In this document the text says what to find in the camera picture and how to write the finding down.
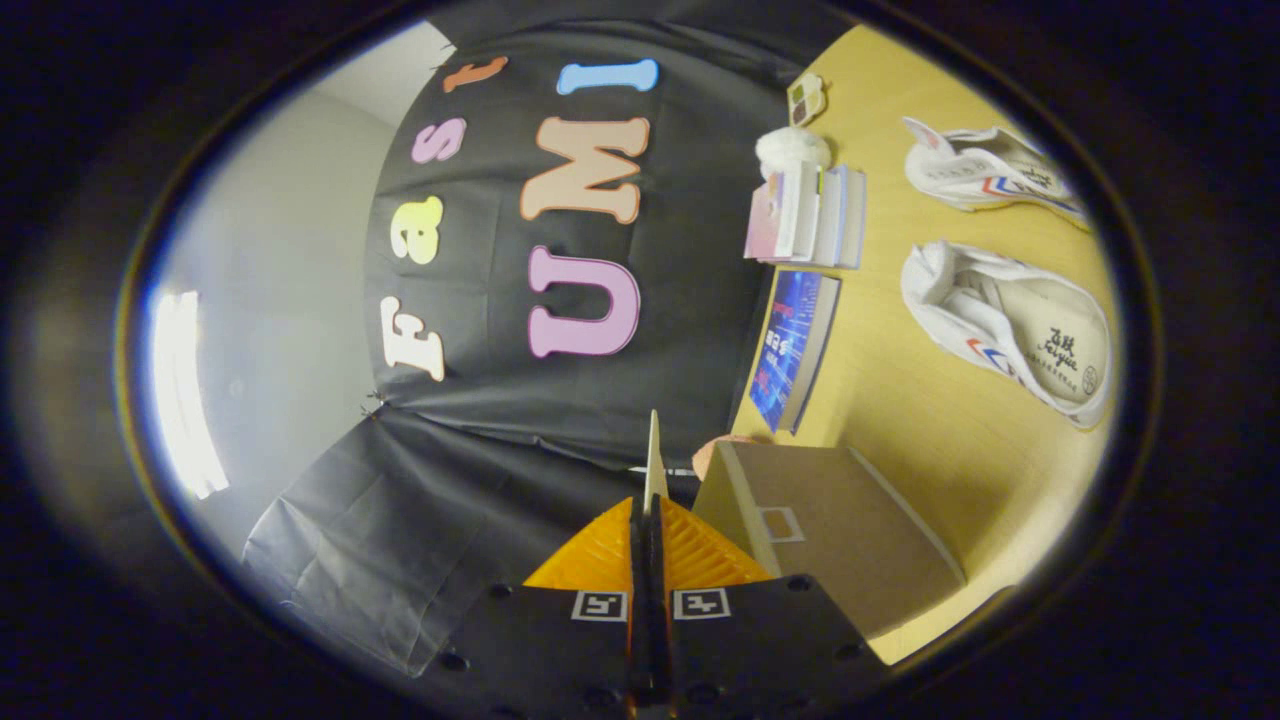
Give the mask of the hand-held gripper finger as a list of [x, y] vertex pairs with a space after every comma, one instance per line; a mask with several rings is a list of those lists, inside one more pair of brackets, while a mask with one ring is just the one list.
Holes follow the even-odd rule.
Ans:
[[841, 719], [887, 680], [814, 577], [769, 574], [660, 496], [649, 591], [654, 692], [673, 719]]
[[434, 710], [447, 719], [631, 719], [646, 664], [640, 516], [640, 502], [625, 500], [527, 580], [483, 588], [422, 675]]

